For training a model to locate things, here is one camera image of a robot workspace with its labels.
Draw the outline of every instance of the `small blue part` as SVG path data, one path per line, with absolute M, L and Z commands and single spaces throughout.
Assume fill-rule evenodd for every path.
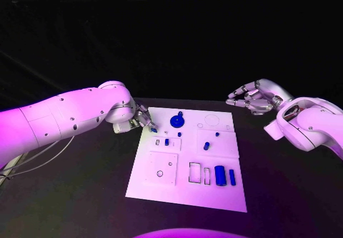
M 181 112 L 178 112 L 177 115 L 172 116 L 170 119 L 170 125 L 174 128 L 180 128 L 184 124 L 184 119 L 183 119 L 181 115 L 183 115 Z
M 203 149 L 204 149 L 204 150 L 208 149 L 208 142 L 204 143 Z
M 223 166 L 216 166 L 214 167 L 214 172 L 216 172 L 216 185 L 217 186 L 226 186 L 226 177 L 224 177 L 224 168 Z
M 230 174 L 230 185 L 234 186 L 236 185 L 236 180 L 234 180 L 233 170 L 229 170 L 229 174 Z

